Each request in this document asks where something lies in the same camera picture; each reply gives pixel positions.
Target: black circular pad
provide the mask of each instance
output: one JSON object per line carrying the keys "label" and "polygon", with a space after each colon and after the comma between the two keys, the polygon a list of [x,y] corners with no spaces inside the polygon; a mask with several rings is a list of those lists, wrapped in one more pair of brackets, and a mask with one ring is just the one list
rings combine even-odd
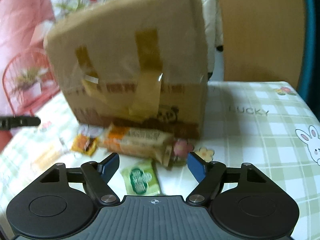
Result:
{"label": "black circular pad", "polygon": [[67,202],[58,196],[43,196],[33,200],[29,206],[30,211],[40,217],[53,217],[63,212]]}
{"label": "black circular pad", "polygon": [[224,230],[245,239],[278,239],[292,233],[299,210],[284,193],[230,189],[212,202],[211,214]]}
{"label": "black circular pad", "polygon": [[11,200],[7,218],[15,234],[55,239],[81,230],[95,212],[91,198],[68,184],[38,183]]}
{"label": "black circular pad", "polygon": [[270,198],[249,196],[239,201],[240,209],[253,217],[266,217],[276,210],[276,204]]}

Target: bunny illustration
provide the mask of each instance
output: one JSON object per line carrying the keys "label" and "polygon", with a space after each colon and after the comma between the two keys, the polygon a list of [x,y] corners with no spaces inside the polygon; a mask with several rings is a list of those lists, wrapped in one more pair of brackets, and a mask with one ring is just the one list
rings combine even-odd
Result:
{"label": "bunny illustration", "polygon": [[318,138],[318,132],[312,125],[309,126],[309,134],[297,129],[296,134],[301,141],[308,145],[311,158],[320,166],[320,139]]}

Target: packing tape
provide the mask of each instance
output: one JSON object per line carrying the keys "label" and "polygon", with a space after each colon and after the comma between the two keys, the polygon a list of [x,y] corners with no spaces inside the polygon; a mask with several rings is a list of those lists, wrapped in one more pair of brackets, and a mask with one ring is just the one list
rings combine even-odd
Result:
{"label": "packing tape", "polygon": [[162,60],[158,46],[156,29],[135,33],[140,63],[140,76],[130,115],[139,115],[145,119],[157,116],[160,103],[162,79]]}
{"label": "packing tape", "polygon": [[93,68],[85,46],[76,49],[76,57],[80,68],[84,71],[82,84],[86,93],[116,111],[119,118],[134,122],[143,122],[145,119],[157,116],[160,103],[162,82],[162,60],[158,47],[156,29],[148,29],[135,33],[138,50],[140,76],[135,90],[134,100],[128,109],[115,105],[108,95],[99,87],[99,76]]}

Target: cardboard box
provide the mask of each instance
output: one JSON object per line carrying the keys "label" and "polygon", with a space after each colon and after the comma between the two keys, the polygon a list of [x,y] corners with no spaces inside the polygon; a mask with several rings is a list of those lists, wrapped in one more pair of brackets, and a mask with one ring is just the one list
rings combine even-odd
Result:
{"label": "cardboard box", "polygon": [[201,0],[106,0],[58,22],[45,47],[79,122],[200,137],[207,90]]}

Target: biscuit package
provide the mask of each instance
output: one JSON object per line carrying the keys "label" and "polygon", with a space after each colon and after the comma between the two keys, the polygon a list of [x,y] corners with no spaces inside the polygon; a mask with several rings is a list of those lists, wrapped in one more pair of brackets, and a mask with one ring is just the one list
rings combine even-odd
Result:
{"label": "biscuit package", "polygon": [[152,129],[110,125],[100,137],[99,146],[110,152],[150,158],[168,167],[173,154],[174,136]]}

